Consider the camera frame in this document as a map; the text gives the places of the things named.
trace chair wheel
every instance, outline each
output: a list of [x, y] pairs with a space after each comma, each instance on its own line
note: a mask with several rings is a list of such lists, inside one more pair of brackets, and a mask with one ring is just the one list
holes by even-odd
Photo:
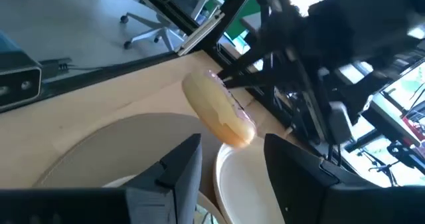
[[120, 22], [123, 24], [126, 24], [128, 22], [128, 16], [127, 15], [121, 16]]
[[131, 41], [126, 41], [124, 43], [124, 49], [130, 49], [131, 48]]

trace donut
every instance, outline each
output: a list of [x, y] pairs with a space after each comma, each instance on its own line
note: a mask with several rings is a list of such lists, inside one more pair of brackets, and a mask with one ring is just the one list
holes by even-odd
[[182, 88], [199, 119], [221, 142], [243, 148], [254, 139], [254, 122], [214, 72], [189, 73]]

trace floor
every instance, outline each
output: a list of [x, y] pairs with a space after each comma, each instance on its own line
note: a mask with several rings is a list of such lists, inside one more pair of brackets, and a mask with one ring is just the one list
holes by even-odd
[[[123, 43], [149, 27], [126, 12], [157, 21], [156, 12], [134, 0], [0, 0], [0, 29], [35, 60], [70, 57], [74, 65], [104, 66], [167, 52], [162, 41], [146, 39], [130, 50]], [[81, 71], [73, 70], [68, 75]]]

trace paper plate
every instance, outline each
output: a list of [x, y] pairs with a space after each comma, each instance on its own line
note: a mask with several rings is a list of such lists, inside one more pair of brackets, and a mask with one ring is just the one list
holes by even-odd
[[218, 151], [214, 188], [228, 224], [285, 223], [270, 183], [264, 140], [235, 150], [226, 144]]
[[[115, 181], [112, 181], [112, 182], [104, 185], [104, 187], [119, 187], [119, 186], [123, 185], [124, 183], [126, 183], [127, 181], [133, 179], [134, 177], [135, 177], [135, 175], [129, 175], [127, 177], [122, 177], [122, 178], [119, 178]], [[220, 211], [200, 191], [198, 191], [197, 204], [200, 205], [201, 207], [205, 208], [210, 214], [212, 214], [215, 217], [215, 219], [218, 221], [218, 224], [227, 224], [226, 221], [224, 220], [224, 217], [221, 215]]]

